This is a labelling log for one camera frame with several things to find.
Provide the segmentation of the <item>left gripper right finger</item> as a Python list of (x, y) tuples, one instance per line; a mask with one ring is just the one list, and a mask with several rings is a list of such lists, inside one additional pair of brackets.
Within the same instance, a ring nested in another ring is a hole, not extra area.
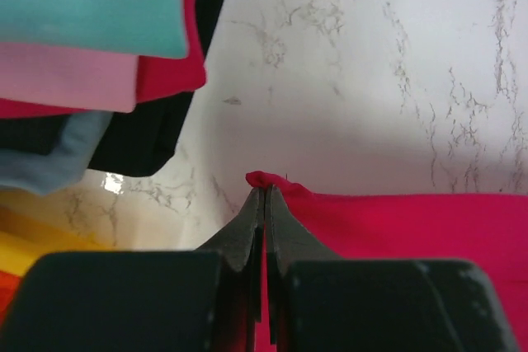
[(270, 329), (280, 351), (519, 351), (490, 276), (457, 258), (346, 258), (266, 192)]

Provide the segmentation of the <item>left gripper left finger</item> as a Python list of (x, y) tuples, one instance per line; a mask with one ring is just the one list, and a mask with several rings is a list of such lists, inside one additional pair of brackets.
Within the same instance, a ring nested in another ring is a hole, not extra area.
[(252, 351), (264, 194), (193, 251), (40, 258), (1, 327), (4, 351)]

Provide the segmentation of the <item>crimson red t-shirt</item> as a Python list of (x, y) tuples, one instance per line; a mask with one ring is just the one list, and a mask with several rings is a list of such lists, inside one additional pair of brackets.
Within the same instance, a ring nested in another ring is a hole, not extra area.
[(290, 212), (346, 258), (457, 258), (491, 278), (521, 350), (527, 349), (527, 198), (524, 195), (317, 194), (254, 171), (252, 187), (276, 185)]

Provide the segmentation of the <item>yellow plastic tray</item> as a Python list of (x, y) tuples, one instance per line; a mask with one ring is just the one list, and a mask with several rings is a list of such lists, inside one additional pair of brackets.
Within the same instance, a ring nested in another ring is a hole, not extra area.
[(109, 251), (94, 234), (53, 224), (54, 216), (24, 193), (1, 193), (1, 271), (22, 276), (42, 256), (61, 251)]

